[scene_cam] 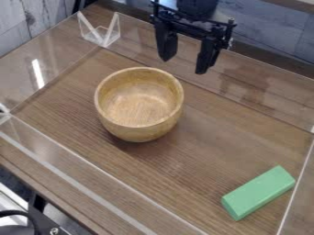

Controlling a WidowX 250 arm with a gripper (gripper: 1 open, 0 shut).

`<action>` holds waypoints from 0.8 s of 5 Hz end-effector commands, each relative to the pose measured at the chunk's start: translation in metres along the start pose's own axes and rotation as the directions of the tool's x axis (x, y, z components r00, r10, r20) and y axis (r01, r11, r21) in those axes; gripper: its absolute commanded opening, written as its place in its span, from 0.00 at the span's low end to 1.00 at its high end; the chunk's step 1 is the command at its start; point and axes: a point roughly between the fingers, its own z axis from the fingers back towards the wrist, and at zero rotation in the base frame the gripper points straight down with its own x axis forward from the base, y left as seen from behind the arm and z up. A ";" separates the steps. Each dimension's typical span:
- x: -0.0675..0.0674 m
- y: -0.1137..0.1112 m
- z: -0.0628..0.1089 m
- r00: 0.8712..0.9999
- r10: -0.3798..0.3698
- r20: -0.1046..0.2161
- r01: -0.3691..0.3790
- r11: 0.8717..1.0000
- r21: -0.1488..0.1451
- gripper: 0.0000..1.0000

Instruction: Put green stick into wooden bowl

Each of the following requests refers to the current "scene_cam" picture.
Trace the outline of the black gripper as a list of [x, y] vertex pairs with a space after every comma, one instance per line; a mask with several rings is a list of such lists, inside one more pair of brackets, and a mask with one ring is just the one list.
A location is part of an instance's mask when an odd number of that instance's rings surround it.
[[[218, 9], [219, 0], [151, 0], [153, 17], [191, 27], [202, 33], [216, 36], [222, 40], [222, 48], [228, 49], [232, 42], [232, 30], [236, 22]], [[168, 61], [178, 50], [176, 32], [168, 23], [155, 23], [156, 50], [159, 58]], [[216, 63], [220, 51], [220, 41], [206, 37], [202, 40], [202, 48], [198, 54], [195, 74], [204, 74]]]

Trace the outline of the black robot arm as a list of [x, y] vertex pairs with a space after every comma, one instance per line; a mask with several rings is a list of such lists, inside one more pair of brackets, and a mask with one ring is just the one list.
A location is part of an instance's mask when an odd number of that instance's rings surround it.
[[218, 13], [218, 0], [175, 0], [175, 7], [160, 0], [151, 0], [151, 4], [159, 58], [167, 62], [175, 56], [179, 34], [191, 37], [202, 43], [195, 74], [204, 74], [220, 51], [231, 47], [235, 19]]

